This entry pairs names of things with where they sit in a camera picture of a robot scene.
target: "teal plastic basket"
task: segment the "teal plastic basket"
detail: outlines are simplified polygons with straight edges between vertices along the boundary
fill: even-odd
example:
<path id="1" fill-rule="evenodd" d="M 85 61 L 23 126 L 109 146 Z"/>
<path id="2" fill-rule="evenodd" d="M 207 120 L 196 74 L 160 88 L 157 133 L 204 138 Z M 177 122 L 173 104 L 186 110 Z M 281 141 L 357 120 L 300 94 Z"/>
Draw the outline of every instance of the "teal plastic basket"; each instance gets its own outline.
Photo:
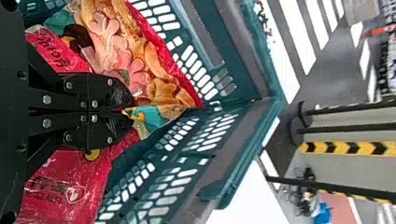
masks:
<path id="1" fill-rule="evenodd" d="M 95 223 L 205 223 L 230 203 L 286 103 L 255 0 L 132 4 L 206 109 L 186 112 L 114 161 Z"/>

